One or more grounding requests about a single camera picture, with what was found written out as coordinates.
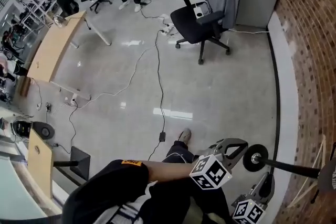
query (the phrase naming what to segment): glossy floor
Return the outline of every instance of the glossy floor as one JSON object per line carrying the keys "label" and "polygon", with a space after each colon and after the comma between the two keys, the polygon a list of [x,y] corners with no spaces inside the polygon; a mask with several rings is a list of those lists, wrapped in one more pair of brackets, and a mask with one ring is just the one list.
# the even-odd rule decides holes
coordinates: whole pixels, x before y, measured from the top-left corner
{"label": "glossy floor", "polygon": [[[158,57],[153,47],[156,33],[163,27],[162,20],[145,19],[141,13],[134,13],[133,2],[118,10],[121,0],[112,1],[112,5],[100,6],[98,15],[89,12],[97,26],[111,38],[112,46],[106,46],[83,24],[75,36],[80,47],[69,47],[56,75],[56,82],[79,88],[93,98],[102,92],[116,93],[127,86],[141,53],[150,48],[138,62],[126,90],[117,96],[103,95],[71,117],[77,133],[73,145],[91,155],[91,176],[117,158],[147,159],[163,127]],[[169,15],[184,5],[183,0],[151,1],[143,9],[146,16]],[[276,92],[266,34],[224,33],[222,41],[231,46],[232,55],[225,55],[224,49],[207,42],[203,66],[197,63],[199,45],[183,44],[177,50],[175,42],[181,36],[168,38],[161,34],[158,37],[167,137],[151,160],[161,161],[186,127],[193,133],[190,141],[193,153],[222,138],[238,137],[251,145],[264,144],[272,155]],[[48,123],[56,130],[54,141],[70,150],[74,130],[69,116],[73,108],[60,106],[65,98],[69,101],[71,94],[59,91],[52,84],[40,83],[40,87],[43,103],[53,105]],[[36,110],[37,103],[38,88],[31,86],[20,108],[35,115],[35,120],[45,121],[45,103],[40,111]],[[80,107],[85,104],[85,100],[78,100]],[[62,148],[54,150],[58,159],[69,158]],[[228,203],[249,191],[260,173],[248,173],[240,162],[233,175],[234,179],[225,185]]]}

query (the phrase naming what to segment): extension cord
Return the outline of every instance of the extension cord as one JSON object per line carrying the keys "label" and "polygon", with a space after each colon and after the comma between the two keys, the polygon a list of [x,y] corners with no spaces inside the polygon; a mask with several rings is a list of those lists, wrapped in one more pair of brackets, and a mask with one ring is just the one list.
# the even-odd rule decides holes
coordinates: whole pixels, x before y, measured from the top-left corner
{"label": "extension cord", "polygon": [[163,36],[168,35],[173,30],[173,28],[174,28],[174,24],[172,23],[166,24],[166,27],[162,29],[163,30],[162,35]]}

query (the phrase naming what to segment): sneaker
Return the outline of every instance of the sneaker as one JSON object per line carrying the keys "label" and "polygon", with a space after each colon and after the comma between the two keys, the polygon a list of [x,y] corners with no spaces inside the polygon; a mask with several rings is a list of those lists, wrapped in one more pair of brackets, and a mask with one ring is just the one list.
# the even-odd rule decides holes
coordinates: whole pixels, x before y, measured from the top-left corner
{"label": "sneaker", "polygon": [[119,10],[122,10],[123,8],[125,8],[129,3],[130,3],[130,0],[126,0],[125,2],[121,3]]}
{"label": "sneaker", "polygon": [[141,5],[140,4],[136,4],[134,11],[135,12],[139,12],[140,10],[141,10]]}
{"label": "sneaker", "polygon": [[188,146],[190,138],[191,138],[191,131],[190,131],[189,128],[186,128],[180,134],[180,137],[178,139],[179,139],[179,141],[182,141],[184,144],[186,144]]}

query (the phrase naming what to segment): white wall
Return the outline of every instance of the white wall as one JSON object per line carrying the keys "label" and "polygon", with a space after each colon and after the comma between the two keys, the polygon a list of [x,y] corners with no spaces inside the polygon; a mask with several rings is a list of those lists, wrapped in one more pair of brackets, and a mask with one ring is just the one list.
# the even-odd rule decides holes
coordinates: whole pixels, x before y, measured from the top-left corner
{"label": "white wall", "polygon": [[[299,98],[294,66],[291,51],[276,12],[273,12],[271,16],[268,29],[276,58],[280,86],[280,139],[277,161],[293,164],[299,126]],[[275,169],[274,196],[260,224],[270,224],[275,219],[285,197],[290,176],[289,172]]]}

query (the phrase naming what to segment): desk leg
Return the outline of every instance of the desk leg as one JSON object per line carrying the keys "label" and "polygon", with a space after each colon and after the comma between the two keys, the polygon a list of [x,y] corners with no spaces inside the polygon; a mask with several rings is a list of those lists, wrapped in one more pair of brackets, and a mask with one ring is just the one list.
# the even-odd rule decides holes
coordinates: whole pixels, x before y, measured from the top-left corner
{"label": "desk leg", "polygon": [[71,44],[75,49],[78,49],[78,48],[79,48],[79,46],[78,46],[76,43],[74,43],[73,41],[70,41],[70,44]]}
{"label": "desk leg", "polygon": [[80,96],[80,97],[82,97],[82,98],[84,98],[86,100],[91,100],[91,95],[89,95],[89,94],[82,93],[81,91],[76,90],[76,89],[74,89],[72,87],[69,87],[69,86],[63,86],[63,85],[57,84],[57,83],[55,83],[53,81],[51,81],[51,83],[57,85],[58,87],[61,87],[61,88],[65,89],[65,90],[67,90],[69,92],[72,92],[72,93],[74,93],[74,94],[76,94],[76,95],[78,95],[78,96]]}
{"label": "desk leg", "polygon": [[107,37],[97,29],[97,27],[92,23],[91,19],[89,16],[85,16],[86,21],[88,24],[92,27],[92,29],[97,33],[98,36],[106,43],[107,46],[111,45],[111,42],[107,39]]}

